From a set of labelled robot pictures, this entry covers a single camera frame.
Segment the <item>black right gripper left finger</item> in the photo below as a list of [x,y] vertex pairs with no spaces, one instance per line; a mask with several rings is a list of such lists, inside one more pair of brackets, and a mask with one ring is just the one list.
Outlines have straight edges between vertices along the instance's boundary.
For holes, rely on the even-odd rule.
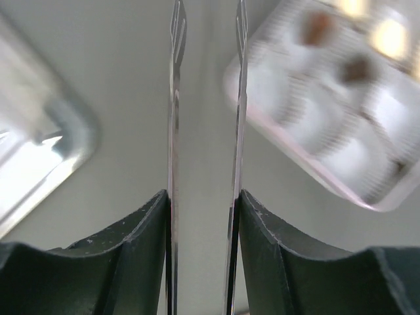
[[167,192],[67,248],[1,244],[2,314],[155,314]]

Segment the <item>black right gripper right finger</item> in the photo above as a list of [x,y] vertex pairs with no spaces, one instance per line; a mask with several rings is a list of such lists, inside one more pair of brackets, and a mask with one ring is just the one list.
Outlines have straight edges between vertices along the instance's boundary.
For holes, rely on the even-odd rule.
[[240,242],[252,314],[418,314],[419,249],[323,243],[241,192]]

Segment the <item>dark chocolate cube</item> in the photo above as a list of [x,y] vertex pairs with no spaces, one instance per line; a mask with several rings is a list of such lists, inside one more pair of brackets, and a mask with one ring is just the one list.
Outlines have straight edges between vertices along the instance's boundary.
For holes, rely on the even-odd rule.
[[371,58],[366,55],[356,55],[345,61],[341,66],[340,80],[343,83],[369,81],[375,78],[376,70]]

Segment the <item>brown milk chocolate block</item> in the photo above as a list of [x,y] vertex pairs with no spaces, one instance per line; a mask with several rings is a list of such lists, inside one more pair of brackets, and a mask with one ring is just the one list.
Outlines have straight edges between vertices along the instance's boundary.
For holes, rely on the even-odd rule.
[[318,47],[334,28],[334,18],[324,11],[311,11],[304,19],[301,42],[306,46]]

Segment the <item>metal tongs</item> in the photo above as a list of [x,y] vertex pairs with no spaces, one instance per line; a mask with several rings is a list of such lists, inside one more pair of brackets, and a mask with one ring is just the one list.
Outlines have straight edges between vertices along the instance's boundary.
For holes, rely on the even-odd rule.
[[[245,1],[236,9],[236,44],[240,63],[236,110],[236,145],[232,171],[232,203],[227,232],[226,271],[224,277],[223,314],[234,313],[236,268],[238,257],[240,195],[242,190],[243,140],[247,115],[248,21]],[[169,209],[166,218],[165,286],[166,309],[176,314],[178,308],[179,267],[179,96],[180,67],[186,47],[187,19],[183,1],[175,1],[170,26],[169,59],[167,193]]]

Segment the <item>white heart chocolate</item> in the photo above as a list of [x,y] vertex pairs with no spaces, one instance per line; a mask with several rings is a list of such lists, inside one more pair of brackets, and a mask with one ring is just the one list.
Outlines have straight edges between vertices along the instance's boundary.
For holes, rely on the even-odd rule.
[[379,53],[393,60],[403,60],[408,53],[408,29],[393,19],[378,23],[371,33],[370,41]]

